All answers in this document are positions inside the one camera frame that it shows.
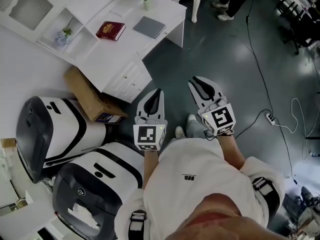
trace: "black lid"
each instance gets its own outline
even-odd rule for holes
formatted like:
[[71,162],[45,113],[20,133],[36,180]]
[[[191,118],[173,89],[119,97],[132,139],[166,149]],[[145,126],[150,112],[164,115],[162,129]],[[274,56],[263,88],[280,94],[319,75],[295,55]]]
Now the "black lid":
[[[67,163],[59,171],[53,186],[53,208],[59,218],[84,239],[112,240],[114,219],[122,205],[117,193],[78,164]],[[68,212],[74,204],[88,209],[99,229],[82,222]]]
[[37,96],[28,99],[16,125],[16,142],[34,182],[41,179],[53,132],[54,125],[43,101]]

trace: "white vase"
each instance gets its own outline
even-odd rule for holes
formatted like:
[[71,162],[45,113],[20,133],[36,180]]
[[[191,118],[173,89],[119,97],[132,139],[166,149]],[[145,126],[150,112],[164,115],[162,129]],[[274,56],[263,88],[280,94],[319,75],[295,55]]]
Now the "white vase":
[[150,7],[151,7],[151,0],[143,0],[143,5],[144,5],[144,9],[146,11],[149,11],[150,10]]

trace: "white cable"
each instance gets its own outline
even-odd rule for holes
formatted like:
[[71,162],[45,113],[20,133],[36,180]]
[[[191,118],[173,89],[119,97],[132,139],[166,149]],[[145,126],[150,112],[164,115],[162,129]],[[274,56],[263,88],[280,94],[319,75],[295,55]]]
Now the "white cable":
[[314,131],[315,127],[316,127],[316,123],[317,123],[317,120],[318,120],[318,116],[319,116],[319,112],[320,112],[320,106],[319,106],[319,109],[318,109],[318,113],[316,114],[316,118],[315,118],[315,121],[314,121],[314,125],[311,129],[311,131],[309,132],[309,134],[307,135],[307,132],[306,132],[306,125],[305,125],[305,117],[304,117],[304,113],[302,112],[302,108],[301,108],[301,104],[300,104],[300,101],[295,97],[291,100],[291,115],[293,116],[293,118],[295,119],[296,121],[296,125],[295,125],[295,128],[294,130],[290,130],[289,127],[285,126],[285,125],[280,125],[280,124],[274,124],[275,126],[279,126],[279,127],[284,127],[284,128],[287,128],[290,133],[294,134],[298,128],[298,120],[297,118],[295,117],[294,113],[293,113],[293,101],[296,100],[299,104],[299,107],[300,107],[300,111],[301,111],[301,115],[302,115],[302,120],[303,120],[303,128],[304,128],[304,141],[303,141],[303,150],[302,150],[302,160],[305,160],[307,157],[308,157],[308,154],[309,154],[309,151],[308,151],[308,140],[306,139],[306,137],[309,137],[310,134]]
[[295,115],[294,115],[294,113],[293,113],[293,101],[294,101],[294,100],[297,100],[298,103],[299,103],[299,107],[300,107],[300,110],[301,110],[301,115],[302,115],[302,118],[303,118],[303,125],[305,125],[304,114],[302,113],[302,108],[301,108],[300,102],[299,102],[299,100],[298,100],[297,98],[293,98],[293,99],[291,100],[291,115],[293,116],[293,118],[295,119],[295,122],[296,122],[294,130],[293,130],[293,131],[290,130],[289,127],[288,127],[288,126],[285,126],[285,125],[280,125],[280,124],[276,124],[276,123],[274,124],[275,126],[280,126],[280,127],[285,127],[285,128],[287,128],[287,129],[290,131],[290,133],[292,133],[292,134],[294,134],[294,133],[296,132],[297,128],[298,128],[298,120],[297,120],[297,118],[295,117]]
[[302,120],[303,120],[303,128],[304,128],[304,140],[303,140],[303,149],[302,149],[302,160],[305,160],[306,158],[304,158],[304,150],[306,150],[306,157],[308,156],[308,149],[307,149],[307,142],[306,142],[306,137],[307,137],[307,133],[306,133],[306,125],[305,125],[305,117],[304,117],[304,113],[302,112],[302,108],[301,108],[301,104],[300,104],[300,101],[294,97],[292,100],[291,100],[291,115],[293,116],[293,118],[295,119],[296,121],[296,125],[295,125],[295,128],[293,131],[291,131],[289,129],[289,127],[285,126],[285,125],[280,125],[280,124],[274,124],[275,126],[279,126],[279,127],[284,127],[284,128],[287,128],[290,133],[294,134],[298,128],[298,120],[297,118],[295,117],[294,113],[293,113],[293,101],[296,100],[299,104],[299,107],[300,107],[300,111],[301,111],[301,115],[302,115]]

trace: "white and black machine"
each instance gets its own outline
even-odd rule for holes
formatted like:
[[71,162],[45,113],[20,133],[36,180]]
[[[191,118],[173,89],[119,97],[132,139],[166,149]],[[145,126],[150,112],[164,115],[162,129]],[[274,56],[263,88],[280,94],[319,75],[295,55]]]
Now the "white and black machine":
[[133,126],[134,144],[141,151],[158,151],[166,137],[164,92],[155,89],[138,104]]
[[105,124],[88,119],[77,101],[34,96],[20,112],[16,141],[22,163],[36,183],[49,168],[102,146],[107,132]]
[[53,186],[53,208],[86,240],[115,240],[120,206],[143,186],[144,157],[112,142],[65,164]]
[[213,136],[232,130],[236,124],[235,115],[219,85],[200,76],[194,76],[193,80],[202,88],[199,90],[192,81],[188,83],[194,102],[199,108],[198,115],[204,125]]

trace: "power strip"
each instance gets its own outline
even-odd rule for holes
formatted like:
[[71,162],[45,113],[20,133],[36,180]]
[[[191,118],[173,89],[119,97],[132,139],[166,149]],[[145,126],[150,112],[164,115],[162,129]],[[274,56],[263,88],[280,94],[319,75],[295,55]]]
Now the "power strip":
[[274,126],[275,125],[275,120],[271,117],[271,115],[269,113],[265,114],[265,118],[268,120],[268,122]]

